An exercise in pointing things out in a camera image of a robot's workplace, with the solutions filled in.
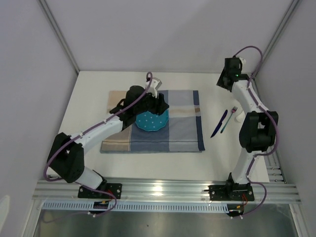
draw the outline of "blue knife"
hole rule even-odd
[[[216,126],[216,128],[215,128],[215,130],[214,130],[214,132],[213,132],[213,134],[212,134],[212,136],[211,136],[211,138],[214,137],[215,134],[218,132],[218,130],[221,128],[221,126],[222,126],[222,124],[223,124],[223,121],[224,121],[224,119],[225,119],[226,116],[227,116],[227,113],[228,113],[228,110],[225,110],[225,112],[224,112],[224,114],[223,114],[221,120],[219,120],[219,123],[218,123],[218,125]]]

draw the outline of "white table surface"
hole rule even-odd
[[[85,165],[105,177],[224,181],[234,169],[241,147],[241,123],[231,119],[225,131],[210,138],[225,109],[241,108],[233,95],[216,86],[219,74],[153,73],[161,90],[198,90],[205,151],[201,153],[102,154],[101,142],[85,156]],[[100,122],[106,116],[110,90],[145,86],[146,73],[80,72],[60,132],[72,134]],[[49,169],[48,174],[55,174]],[[251,179],[269,182],[260,157]]]

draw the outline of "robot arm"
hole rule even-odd
[[[254,93],[254,89],[247,74],[242,74],[242,60],[233,57],[225,59],[225,66],[217,85],[229,90],[237,99],[245,114],[245,120],[239,133],[239,142],[242,147],[237,165],[229,174],[225,185],[209,186],[211,200],[243,201],[246,195],[248,201],[253,201],[253,191],[248,176],[255,167],[255,155],[265,152],[275,143],[276,131],[272,121],[278,122],[277,112],[271,112],[264,106]]]
[[[47,162],[62,179],[68,183],[77,182],[92,189],[101,189],[106,180],[95,171],[84,166],[84,155],[100,141],[116,134],[136,121],[136,116],[149,111],[161,115],[169,108],[164,101],[164,96],[157,92],[161,81],[152,78],[151,83],[147,78],[148,90],[141,86],[132,86],[110,115],[104,121],[89,128],[85,132],[78,132],[72,135],[59,133],[53,142]],[[62,151],[58,152],[64,144],[70,142]]]

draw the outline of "plaid cloth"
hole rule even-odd
[[[162,90],[169,105],[169,121],[155,132],[146,132],[136,124],[102,142],[102,153],[156,153],[205,151],[197,90]],[[108,112],[126,91],[110,91]]]

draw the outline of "utensil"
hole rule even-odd
[[[233,113],[235,113],[235,112],[237,111],[237,109],[238,109],[238,108],[237,108],[236,106],[234,106],[234,107],[232,108],[232,110],[231,110],[231,115],[229,116],[227,122],[225,123],[223,129],[221,130],[221,133],[224,132],[225,127],[227,126],[229,120],[230,120],[231,117],[233,116]]]
[[[215,130],[214,130],[214,132],[213,132],[213,134],[212,134],[212,136],[211,136],[211,138],[214,137],[215,134],[218,132],[218,130],[221,128],[222,123],[223,123],[224,119],[225,119],[226,116],[227,116],[227,113],[228,113],[228,110],[225,110],[225,112],[224,112],[223,116],[221,117],[221,120],[219,120],[219,123],[218,123],[218,125],[216,126],[216,128],[215,128]]]

